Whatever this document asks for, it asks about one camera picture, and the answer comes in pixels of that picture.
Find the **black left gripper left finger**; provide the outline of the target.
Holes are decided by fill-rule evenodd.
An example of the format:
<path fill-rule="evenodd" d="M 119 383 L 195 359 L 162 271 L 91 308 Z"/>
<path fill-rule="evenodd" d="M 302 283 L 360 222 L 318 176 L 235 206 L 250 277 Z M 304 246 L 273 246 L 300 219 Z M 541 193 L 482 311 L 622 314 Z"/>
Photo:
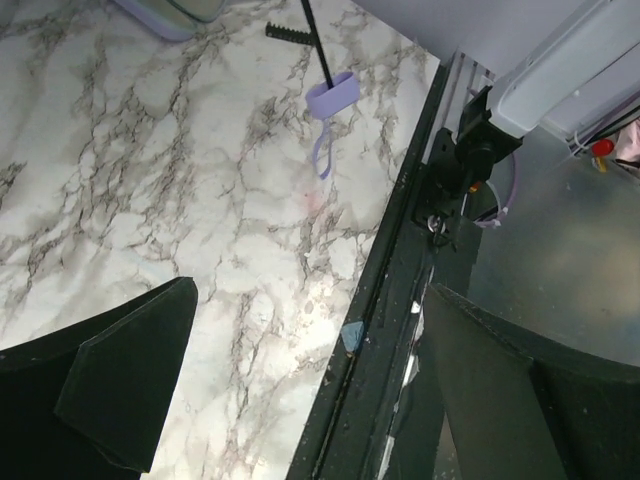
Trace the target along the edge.
<path fill-rule="evenodd" d="M 4 479 L 138 479 L 150 471 L 198 290 L 178 277 L 1 353 Z"/>

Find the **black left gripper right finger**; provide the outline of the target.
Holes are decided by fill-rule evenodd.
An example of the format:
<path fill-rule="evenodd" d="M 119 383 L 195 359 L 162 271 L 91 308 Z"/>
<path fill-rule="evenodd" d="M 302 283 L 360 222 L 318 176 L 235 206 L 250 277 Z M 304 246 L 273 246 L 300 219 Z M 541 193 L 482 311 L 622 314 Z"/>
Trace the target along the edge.
<path fill-rule="evenodd" d="M 636 479 L 639 369 L 497 317 L 442 285 L 425 319 L 465 479 Z"/>

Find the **lavender folding umbrella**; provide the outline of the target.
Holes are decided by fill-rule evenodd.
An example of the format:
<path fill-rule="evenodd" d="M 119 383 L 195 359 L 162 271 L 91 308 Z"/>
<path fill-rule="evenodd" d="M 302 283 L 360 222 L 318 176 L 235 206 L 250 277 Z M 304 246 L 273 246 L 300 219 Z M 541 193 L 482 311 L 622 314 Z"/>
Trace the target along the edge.
<path fill-rule="evenodd" d="M 332 117 L 355 104 L 360 98 L 359 82 L 352 72 L 332 75 L 321 43 L 311 4 L 301 1 L 307 24 L 310 29 L 312 46 L 318 55 L 324 82 L 313 87 L 305 96 L 311 117 L 322 123 L 322 131 L 314 143 L 311 160 L 315 173 L 325 180 L 332 167 Z"/>

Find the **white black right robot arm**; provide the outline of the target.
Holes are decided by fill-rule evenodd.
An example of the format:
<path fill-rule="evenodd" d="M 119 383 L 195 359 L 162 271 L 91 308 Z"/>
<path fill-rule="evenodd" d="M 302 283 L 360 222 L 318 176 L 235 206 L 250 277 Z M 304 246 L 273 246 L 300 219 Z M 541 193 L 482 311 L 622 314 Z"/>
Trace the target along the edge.
<path fill-rule="evenodd" d="M 558 104 L 639 44 L 637 1 L 586 1 L 509 73 L 465 105 L 454 145 L 427 164 L 429 202 L 457 200 Z"/>

